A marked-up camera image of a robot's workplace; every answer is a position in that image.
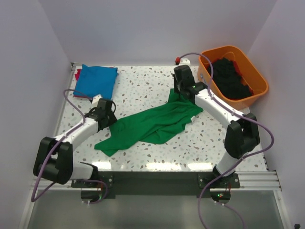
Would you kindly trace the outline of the green t shirt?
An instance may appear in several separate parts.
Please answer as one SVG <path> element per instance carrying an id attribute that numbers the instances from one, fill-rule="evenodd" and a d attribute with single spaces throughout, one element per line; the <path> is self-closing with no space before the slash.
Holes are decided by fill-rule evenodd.
<path id="1" fill-rule="evenodd" d="M 185 130 L 202 108 L 171 89 L 167 103 L 119 119 L 110 126 L 111 136 L 94 146 L 111 157 L 137 142 L 162 145 Z"/>

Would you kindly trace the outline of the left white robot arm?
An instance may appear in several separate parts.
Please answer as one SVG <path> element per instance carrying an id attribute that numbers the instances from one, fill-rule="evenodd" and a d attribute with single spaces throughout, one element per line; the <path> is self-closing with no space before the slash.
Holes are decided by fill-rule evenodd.
<path id="1" fill-rule="evenodd" d="M 96 186 L 99 181 L 97 167 L 76 162 L 73 152 L 89 137 L 117 122 L 113 106 L 116 105 L 112 100 L 100 99 L 76 126 L 56 137 L 43 138 L 33 174 L 61 185 L 70 180 L 82 180 L 88 187 Z"/>

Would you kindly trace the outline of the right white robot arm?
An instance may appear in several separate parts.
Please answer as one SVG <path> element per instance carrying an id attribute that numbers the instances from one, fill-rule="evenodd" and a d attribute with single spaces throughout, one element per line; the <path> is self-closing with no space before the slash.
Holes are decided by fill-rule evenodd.
<path id="1" fill-rule="evenodd" d="M 187 65 L 174 68 L 174 91 L 194 105 L 211 114 L 226 129 L 224 140 L 225 153 L 213 168 L 212 181 L 217 187 L 224 187 L 229 176 L 235 172 L 232 166 L 247 153 L 259 145 L 258 125 L 252 113 L 237 112 L 232 114 L 214 101 L 218 98 L 208 94 L 208 87 L 203 82 L 195 82 L 192 71 Z"/>

